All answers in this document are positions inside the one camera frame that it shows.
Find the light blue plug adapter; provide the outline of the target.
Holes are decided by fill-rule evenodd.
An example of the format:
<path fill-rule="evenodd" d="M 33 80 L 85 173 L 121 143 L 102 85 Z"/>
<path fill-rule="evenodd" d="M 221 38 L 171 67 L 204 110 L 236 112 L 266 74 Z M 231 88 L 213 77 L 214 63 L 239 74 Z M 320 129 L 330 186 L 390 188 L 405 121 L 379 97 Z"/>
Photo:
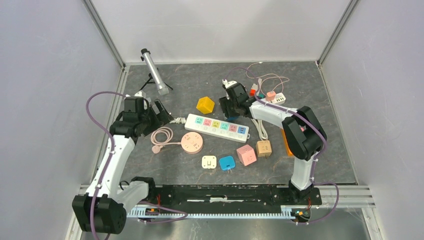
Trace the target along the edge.
<path fill-rule="evenodd" d="M 236 162 L 233 156 L 224 156 L 218 160 L 219 167 L 222 171 L 232 172 L 232 169 L 236 167 Z"/>

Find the pink cube socket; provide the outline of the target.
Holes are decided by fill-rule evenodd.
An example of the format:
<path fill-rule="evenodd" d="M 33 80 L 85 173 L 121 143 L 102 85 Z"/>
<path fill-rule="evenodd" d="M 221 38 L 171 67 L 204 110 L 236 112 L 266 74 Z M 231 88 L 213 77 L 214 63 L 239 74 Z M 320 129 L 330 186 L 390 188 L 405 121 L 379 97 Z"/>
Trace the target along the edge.
<path fill-rule="evenodd" d="M 239 147 L 236 152 L 240 162 L 244 166 L 248 166 L 257 161 L 255 150 L 249 144 Z"/>

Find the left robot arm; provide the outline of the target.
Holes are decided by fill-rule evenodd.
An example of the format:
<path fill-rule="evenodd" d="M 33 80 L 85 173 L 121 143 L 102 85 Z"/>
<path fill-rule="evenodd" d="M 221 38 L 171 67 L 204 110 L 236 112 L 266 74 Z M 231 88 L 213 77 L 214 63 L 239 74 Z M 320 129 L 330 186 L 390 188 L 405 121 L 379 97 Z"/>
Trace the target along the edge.
<path fill-rule="evenodd" d="M 134 177 L 122 191 L 119 183 L 138 138 L 150 135 L 173 119 L 159 99 L 124 99 L 123 111 L 106 130 L 106 152 L 93 181 L 84 194 L 76 195 L 72 201 L 82 231 L 94 235 L 120 234 L 129 211 L 138 202 L 151 204 L 156 200 L 157 190 L 151 177 Z"/>

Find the pink round socket base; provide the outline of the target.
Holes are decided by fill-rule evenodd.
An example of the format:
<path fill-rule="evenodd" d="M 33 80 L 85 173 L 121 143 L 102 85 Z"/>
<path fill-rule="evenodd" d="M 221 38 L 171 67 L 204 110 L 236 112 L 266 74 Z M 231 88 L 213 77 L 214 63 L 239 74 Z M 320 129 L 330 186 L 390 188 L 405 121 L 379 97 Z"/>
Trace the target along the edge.
<path fill-rule="evenodd" d="M 181 138 L 180 144 L 187 154 L 197 154 L 202 150 L 204 141 L 198 132 L 191 131 Z"/>

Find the dark blue cube socket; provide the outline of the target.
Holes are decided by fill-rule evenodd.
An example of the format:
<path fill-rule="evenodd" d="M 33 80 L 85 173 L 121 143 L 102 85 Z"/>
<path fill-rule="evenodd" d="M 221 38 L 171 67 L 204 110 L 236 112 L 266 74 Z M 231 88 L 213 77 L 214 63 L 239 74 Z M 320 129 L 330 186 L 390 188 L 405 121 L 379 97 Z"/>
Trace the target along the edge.
<path fill-rule="evenodd" d="M 238 116 L 233 116 L 233 117 L 229 117 L 229 118 L 227 118 L 226 120 L 228 121 L 228 122 L 234 122 L 235 120 L 237 120 L 239 117 Z"/>

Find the white plug adapter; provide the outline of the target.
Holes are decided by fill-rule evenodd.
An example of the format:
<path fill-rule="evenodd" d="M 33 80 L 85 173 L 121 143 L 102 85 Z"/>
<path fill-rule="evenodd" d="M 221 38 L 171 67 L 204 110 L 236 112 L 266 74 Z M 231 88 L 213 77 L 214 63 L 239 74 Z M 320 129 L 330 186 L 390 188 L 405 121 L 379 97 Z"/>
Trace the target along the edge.
<path fill-rule="evenodd" d="M 217 157 L 214 155 L 204 155 L 201 158 L 201 166 L 203 169 L 215 169 L 217 167 Z"/>

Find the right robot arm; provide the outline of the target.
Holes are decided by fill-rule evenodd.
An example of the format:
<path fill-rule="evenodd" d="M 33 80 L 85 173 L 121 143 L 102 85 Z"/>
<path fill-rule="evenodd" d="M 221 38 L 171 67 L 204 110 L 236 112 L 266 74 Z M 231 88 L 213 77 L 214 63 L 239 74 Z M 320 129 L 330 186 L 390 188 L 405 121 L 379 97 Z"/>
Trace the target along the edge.
<path fill-rule="evenodd" d="M 327 144 L 327 135 L 312 109 L 287 108 L 249 96 L 246 88 L 236 81 L 224 79 L 222 87 L 226 95 L 219 99 L 219 104 L 226 118 L 243 116 L 283 129 L 287 146 L 294 155 L 288 196 L 293 203 L 302 204 L 313 188 L 313 161 Z"/>

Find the yellow cube socket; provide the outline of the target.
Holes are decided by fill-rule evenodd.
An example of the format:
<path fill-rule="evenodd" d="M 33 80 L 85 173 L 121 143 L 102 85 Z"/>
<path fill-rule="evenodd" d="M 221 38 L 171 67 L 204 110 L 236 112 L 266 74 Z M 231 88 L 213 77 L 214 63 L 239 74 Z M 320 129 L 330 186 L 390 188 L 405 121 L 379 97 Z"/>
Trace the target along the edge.
<path fill-rule="evenodd" d="M 202 114 L 210 114 L 214 111 L 215 102 L 208 96 L 201 97 L 196 105 L 196 109 Z"/>

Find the tan dragon cube socket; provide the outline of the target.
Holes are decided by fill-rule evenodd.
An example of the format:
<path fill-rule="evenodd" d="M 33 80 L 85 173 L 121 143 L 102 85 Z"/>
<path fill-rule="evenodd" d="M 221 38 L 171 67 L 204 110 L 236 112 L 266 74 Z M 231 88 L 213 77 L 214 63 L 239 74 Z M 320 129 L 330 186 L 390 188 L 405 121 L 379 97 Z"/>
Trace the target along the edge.
<path fill-rule="evenodd" d="M 268 158 L 272 154 L 272 146 L 269 140 L 260 140 L 256 142 L 256 155 L 259 158 Z"/>

